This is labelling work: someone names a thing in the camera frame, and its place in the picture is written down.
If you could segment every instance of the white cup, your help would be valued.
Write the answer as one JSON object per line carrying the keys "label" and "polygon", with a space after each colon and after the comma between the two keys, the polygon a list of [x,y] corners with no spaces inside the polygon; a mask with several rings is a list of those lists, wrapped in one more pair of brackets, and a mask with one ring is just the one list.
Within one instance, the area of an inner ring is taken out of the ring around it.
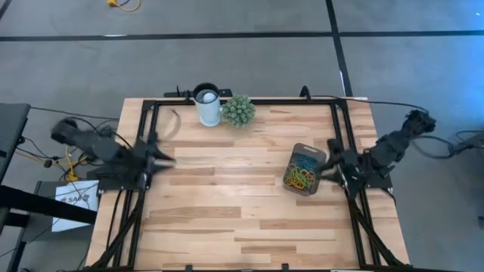
{"label": "white cup", "polygon": [[220,123],[219,89],[212,83],[199,84],[194,89],[194,99],[197,105],[200,122],[205,126],[216,126]]}

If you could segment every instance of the plastic container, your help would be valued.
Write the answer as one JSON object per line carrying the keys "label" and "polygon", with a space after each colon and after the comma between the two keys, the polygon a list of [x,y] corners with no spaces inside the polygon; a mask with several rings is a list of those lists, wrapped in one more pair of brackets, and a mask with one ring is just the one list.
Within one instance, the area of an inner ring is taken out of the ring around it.
{"label": "plastic container", "polygon": [[282,178],[284,188],[303,196],[316,193],[321,173],[315,172],[315,169],[325,162],[324,151],[301,143],[294,145],[293,154]]}

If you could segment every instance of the wooden tabletop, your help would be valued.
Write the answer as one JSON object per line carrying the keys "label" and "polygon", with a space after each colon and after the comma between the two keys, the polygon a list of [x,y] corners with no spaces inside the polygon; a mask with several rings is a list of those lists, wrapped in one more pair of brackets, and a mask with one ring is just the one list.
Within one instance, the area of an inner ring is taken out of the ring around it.
{"label": "wooden tabletop", "polygon": [[[124,103],[118,133],[130,142],[142,103],[141,98]],[[321,181],[312,196],[282,187],[294,144],[327,150],[326,140],[335,137],[329,106],[256,106],[256,118],[246,128],[227,123],[207,128],[195,106],[161,107],[161,138],[175,126],[169,109],[180,115],[181,128],[160,146],[178,164],[155,176],[147,192],[135,269],[183,269],[186,264],[194,269],[278,269],[283,263],[304,269],[358,267],[343,190],[329,181]],[[350,101],[349,112],[360,151],[373,146],[377,133],[369,105]],[[397,258],[408,262],[393,200],[377,189],[367,194],[376,232]],[[108,192],[101,198],[87,265],[105,250],[116,195]]]}

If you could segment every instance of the succulent plant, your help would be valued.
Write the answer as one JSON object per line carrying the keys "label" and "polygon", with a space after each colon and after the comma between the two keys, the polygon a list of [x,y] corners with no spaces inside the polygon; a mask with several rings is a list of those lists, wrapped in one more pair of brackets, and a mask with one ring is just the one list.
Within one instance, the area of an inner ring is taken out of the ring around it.
{"label": "succulent plant", "polygon": [[246,95],[235,95],[222,106],[222,115],[236,128],[252,122],[255,113],[256,108]]}

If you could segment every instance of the gray floor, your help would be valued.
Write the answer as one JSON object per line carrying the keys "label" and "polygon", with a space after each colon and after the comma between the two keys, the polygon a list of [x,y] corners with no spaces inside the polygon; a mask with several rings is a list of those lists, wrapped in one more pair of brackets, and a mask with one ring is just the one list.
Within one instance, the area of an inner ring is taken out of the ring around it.
{"label": "gray floor", "polygon": [[[334,6],[340,31],[484,29],[478,0],[334,0]],[[96,0],[13,0],[0,21],[0,36],[273,30],[329,31],[324,1],[142,0],[139,11],[128,14]],[[484,37],[342,43],[355,96],[420,104],[439,120],[434,134],[451,140],[458,130],[484,128]],[[205,81],[251,95],[295,95],[302,85],[313,94],[343,94],[331,38],[0,42],[1,102],[118,116],[125,97],[161,97],[176,85],[193,88]],[[372,110],[380,135],[398,128],[408,112],[383,105]],[[32,111],[24,134],[43,150],[62,154],[63,147],[49,140],[49,129],[61,117]],[[420,145],[445,151],[433,142]],[[392,179],[412,264],[482,270],[481,162],[479,151],[442,161],[410,148],[398,164]],[[56,181],[60,174],[15,156],[4,183],[33,191],[37,180]],[[16,232],[4,231],[0,253],[12,248]],[[34,242],[22,266],[74,269],[87,246],[87,237]],[[0,258],[0,270],[7,260]]]}

